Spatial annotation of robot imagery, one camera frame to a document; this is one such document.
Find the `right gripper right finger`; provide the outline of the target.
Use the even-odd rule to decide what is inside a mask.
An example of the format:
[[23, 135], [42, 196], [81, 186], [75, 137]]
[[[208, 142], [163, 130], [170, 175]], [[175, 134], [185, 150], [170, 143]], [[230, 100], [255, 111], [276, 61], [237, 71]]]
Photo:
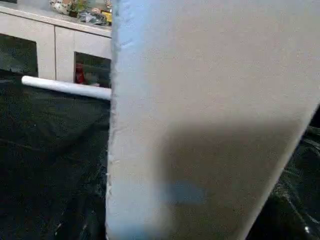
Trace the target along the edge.
[[248, 240], [319, 238], [319, 192], [272, 192], [247, 235]]

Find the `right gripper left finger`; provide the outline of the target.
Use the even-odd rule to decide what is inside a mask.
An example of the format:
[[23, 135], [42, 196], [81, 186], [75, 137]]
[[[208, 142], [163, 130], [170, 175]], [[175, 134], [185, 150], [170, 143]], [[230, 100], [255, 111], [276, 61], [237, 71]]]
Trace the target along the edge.
[[80, 178], [73, 240], [106, 239], [106, 173], [105, 164], [97, 161]]

